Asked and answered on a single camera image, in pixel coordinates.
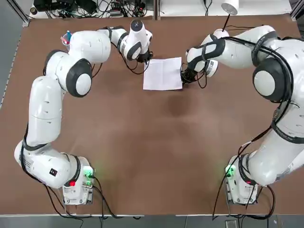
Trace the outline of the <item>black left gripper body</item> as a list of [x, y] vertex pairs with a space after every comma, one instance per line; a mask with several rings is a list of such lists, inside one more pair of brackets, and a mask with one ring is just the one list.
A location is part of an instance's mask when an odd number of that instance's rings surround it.
[[152, 58], [152, 51], [149, 49], [144, 54], [139, 54], [138, 62], [147, 64]]

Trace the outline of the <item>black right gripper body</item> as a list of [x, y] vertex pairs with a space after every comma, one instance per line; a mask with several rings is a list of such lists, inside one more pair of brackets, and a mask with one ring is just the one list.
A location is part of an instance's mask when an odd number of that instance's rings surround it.
[[187, 68], [184, 71], [184, 77], [187, 78], [190, 81], [190, 83], [193, 83], [197, 81], [197, 72], [190, 68]]

